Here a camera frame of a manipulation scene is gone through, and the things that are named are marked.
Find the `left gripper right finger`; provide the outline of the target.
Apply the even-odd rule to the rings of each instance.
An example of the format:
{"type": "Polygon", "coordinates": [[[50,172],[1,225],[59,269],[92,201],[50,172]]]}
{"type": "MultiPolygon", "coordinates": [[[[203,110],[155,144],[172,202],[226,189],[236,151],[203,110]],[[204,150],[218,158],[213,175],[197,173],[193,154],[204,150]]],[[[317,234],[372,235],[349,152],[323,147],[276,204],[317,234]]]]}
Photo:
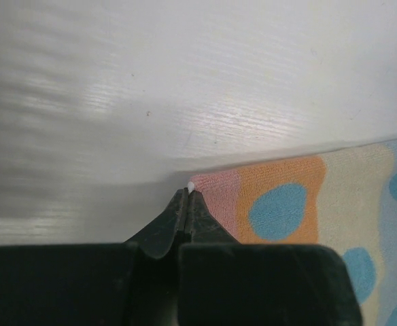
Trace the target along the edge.
{"type": "Polygon", "coordinates": [[[179,248],[180,325],[361,325],[342,258],[318,244],[240,244],[209,213],[200,192],[188,198],[179,248]]]}

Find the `light blue patterned towel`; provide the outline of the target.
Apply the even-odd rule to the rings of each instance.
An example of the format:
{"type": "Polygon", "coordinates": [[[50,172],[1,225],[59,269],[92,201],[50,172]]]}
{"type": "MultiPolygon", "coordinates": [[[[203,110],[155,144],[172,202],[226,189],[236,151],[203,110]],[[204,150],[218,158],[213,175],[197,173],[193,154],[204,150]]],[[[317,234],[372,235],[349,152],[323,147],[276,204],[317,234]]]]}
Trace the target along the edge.
{"type": "Polygon", "coordinates": [[[365,325],[397,325],[397,140],[195,175],[243,244],[320,244],[343,258],[365,325]]]}

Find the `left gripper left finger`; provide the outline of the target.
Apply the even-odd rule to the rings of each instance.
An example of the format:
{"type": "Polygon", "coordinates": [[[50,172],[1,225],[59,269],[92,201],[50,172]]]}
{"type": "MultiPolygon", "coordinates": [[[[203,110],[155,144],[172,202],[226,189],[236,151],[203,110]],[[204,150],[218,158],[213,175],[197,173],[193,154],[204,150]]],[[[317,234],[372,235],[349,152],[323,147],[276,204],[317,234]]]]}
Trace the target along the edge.
{"type": "Polygon", "coordinates": [[[130,325],[175,292],[187,191],[125,242],[0,246],[0,325],[130,325]]]}

